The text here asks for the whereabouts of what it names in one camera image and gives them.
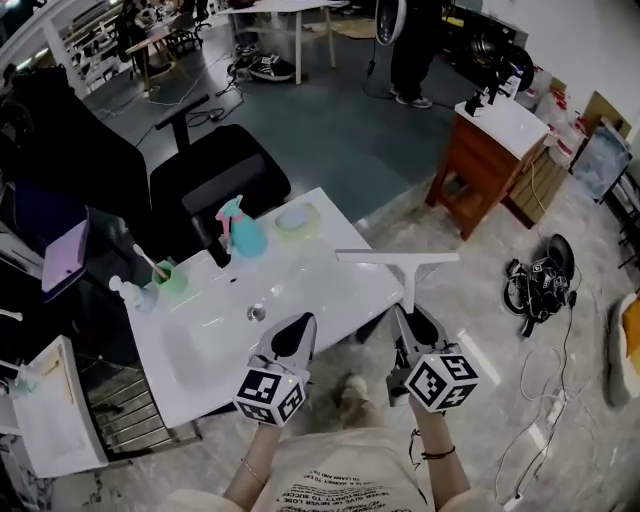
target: fan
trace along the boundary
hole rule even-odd
[[[406,0],[378,0],[376,4],[376,39],[382,46],[392,44],[404,28]]]

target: drain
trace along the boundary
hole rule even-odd
[[[254,304],[247,309],[247,318],[252,322],[262,322],[267,316],[267,310],[262,304]]]

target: white wall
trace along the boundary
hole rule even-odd
[[[529,33],[533,61],[568,85],[574,109],[583,110],[597,90],[640,128],[634,0],[484,0],[483,11]]]

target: bracelet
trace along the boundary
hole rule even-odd
[[[424,460],[440,460],[440,459],[444,459],[447,455],[451,455],[455,451],[456,451],[456,447],[454,446],[453,448],[451,448],[451,450],[449,450],[448,452],[444,452],[444,453],[425,453],[425,452],[422,452],[422,458]]]
[[[260,478],[258,475],[256,475],[256,472],[253,470],[253,468],[251,466],[249,466],[249,463],[246,460],[240,459],[240,462],[242,462],[244,467],[247,468],[247,471],[249,473],[251,473],[251,476],[253,476],[253,478],[255,478],[258,481],[259,484],[261,484],[262,486],[267,485],[267,482],[265,482],[264,480],[262,480],[262,478]]]

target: soap dish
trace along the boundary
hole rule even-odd
[[[276,229],[285,239],[315,235],[320,227],[320,213],[311,203],[287,208],[276,217]]]

